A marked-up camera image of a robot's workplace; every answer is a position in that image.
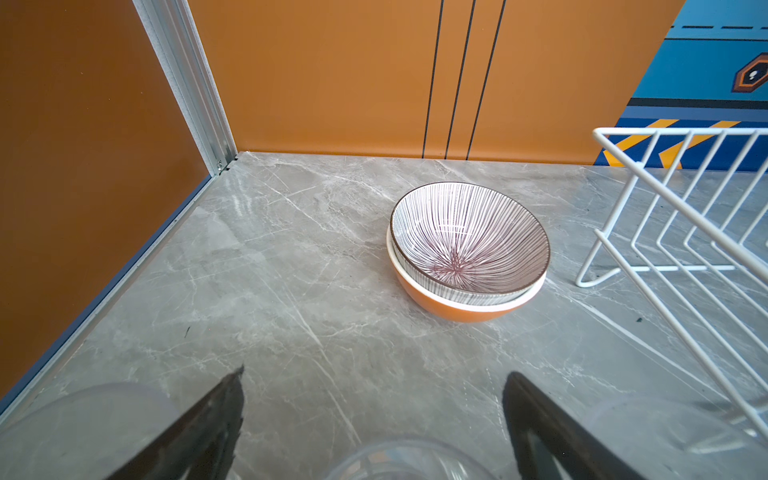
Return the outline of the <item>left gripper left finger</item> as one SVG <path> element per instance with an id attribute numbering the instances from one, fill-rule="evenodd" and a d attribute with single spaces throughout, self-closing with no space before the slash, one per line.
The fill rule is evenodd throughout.
<path id="1" fill-rule="evenodd" d="M 111 479 L 225 479 L 243 423 L 245 403 L 237 368 L 221 379 Z"/>

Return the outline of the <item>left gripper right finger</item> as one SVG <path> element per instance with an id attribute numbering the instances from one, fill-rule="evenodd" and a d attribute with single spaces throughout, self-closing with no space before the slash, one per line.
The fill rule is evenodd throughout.
<path id="1" fill-rule="evenodd" d="M 640 479 L 525 375 L 511 372 L 502 406 L 523 479 Z"/>

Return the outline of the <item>large clear glass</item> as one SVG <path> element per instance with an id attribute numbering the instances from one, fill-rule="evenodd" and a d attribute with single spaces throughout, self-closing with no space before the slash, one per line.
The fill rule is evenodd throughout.
<path id="1" fill-rule="evenodd" d="M 80 390 L 1 431 L 1 477 L 105 479 L 178 417 L 166 394 L 142 384 Z"/>

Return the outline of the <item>clear faceted glass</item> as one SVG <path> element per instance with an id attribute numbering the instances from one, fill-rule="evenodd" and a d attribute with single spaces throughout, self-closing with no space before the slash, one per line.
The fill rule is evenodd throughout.
<path id="1" fill-rule="evenodd" d="M 399 437 L 361 447 L 324 479 L 495 479 L 463 451 L 440 441 Z"/>

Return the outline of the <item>striped bowl white base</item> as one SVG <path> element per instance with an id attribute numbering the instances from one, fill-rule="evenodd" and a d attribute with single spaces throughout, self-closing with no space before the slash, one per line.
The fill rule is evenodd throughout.
<path id="1" fill-rule="evenodd" d="M 466 182 L 417 187 L 389 221 L 394 254 L 421 287 L 461 304 L 500 305 L 545 277 L 548 235 L 517 200 Z"/>

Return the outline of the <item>orange bowl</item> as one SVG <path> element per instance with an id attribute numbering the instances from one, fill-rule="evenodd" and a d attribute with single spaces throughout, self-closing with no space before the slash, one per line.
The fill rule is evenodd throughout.
<path id="1" fill-rule="evenodd" d="M 542 289 L 546 280 L 546 276 L 543 276 L 520 297 L 506 303 L 491 306 L 467 305 L 444 299 L 426 290 L 413 280 L 397 259 L 389 230 L 386 231 L 386 248 L 396 278 L 410 298 L 427 312 L 453 322 L 479 323 L 509 314 L 531 301 Z"/>

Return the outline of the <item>clear plastic cup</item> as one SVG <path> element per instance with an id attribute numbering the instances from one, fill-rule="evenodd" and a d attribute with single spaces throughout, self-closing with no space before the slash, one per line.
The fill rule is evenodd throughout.
<path id="1" fill-rule="evenodd" d="M 767 447 L 696 405 L 626 395 L 595 406 L 585 428 L 646 479 L 765 479 Z"/>

